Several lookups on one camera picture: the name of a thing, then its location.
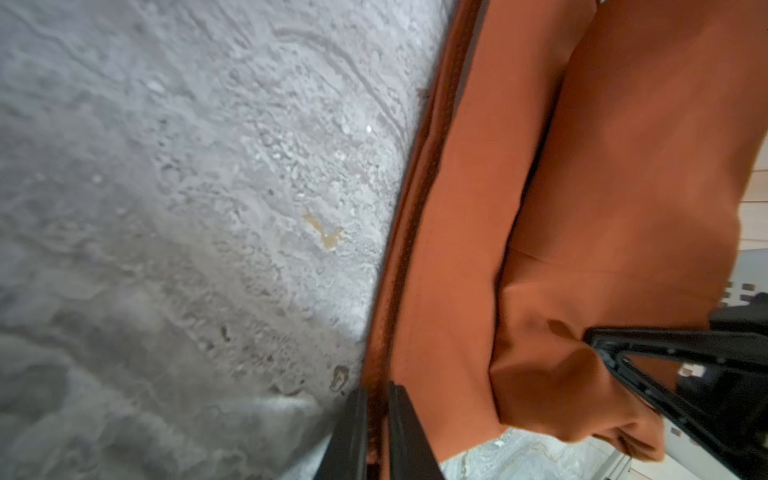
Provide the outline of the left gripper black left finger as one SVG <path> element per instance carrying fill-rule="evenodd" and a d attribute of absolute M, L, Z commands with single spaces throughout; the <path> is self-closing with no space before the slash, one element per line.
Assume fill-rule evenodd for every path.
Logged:
<path fill-rule="evenodd" d="M 368 392 L 358 388 L 346 399 L 314 480 L 367 478 Z"/>

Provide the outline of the white plastic basket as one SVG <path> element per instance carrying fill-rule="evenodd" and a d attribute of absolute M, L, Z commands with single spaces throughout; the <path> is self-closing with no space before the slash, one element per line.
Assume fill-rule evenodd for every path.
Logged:
<path fill-rule="evenodd" d="M 740 251 L 723 293 L 721 305 L 741 306 L 758 293 L 767 292 L 768 252 L 766 249 Z"/>

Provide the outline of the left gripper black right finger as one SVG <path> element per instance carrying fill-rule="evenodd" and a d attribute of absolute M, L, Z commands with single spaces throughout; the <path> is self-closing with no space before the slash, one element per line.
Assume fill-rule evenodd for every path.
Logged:
<path fill-rule="evenodd" d="M 404 386 L 388 387 L 389 473 L 392 480 L 444 480 Z"/>

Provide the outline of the rust brown skirt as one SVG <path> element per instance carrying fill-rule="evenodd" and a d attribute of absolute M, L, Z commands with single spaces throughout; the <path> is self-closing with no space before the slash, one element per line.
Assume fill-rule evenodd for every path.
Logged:
<path fill-rule="evenodd" d="M 664 423 L 582 339 L 704 329 L 767 132 L 763 1 L 462 1 L 395 215 L 362 371 L 438 460 L 515 427 L 645 461 Z"/>

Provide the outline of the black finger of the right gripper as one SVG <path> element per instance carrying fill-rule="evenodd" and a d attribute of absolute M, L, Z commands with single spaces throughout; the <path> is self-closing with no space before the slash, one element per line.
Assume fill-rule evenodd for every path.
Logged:
<path fill-rule="evenodd" d="M 609 372 L 740 479 L 767 476 L 767 338 L 593 328 Z"/>

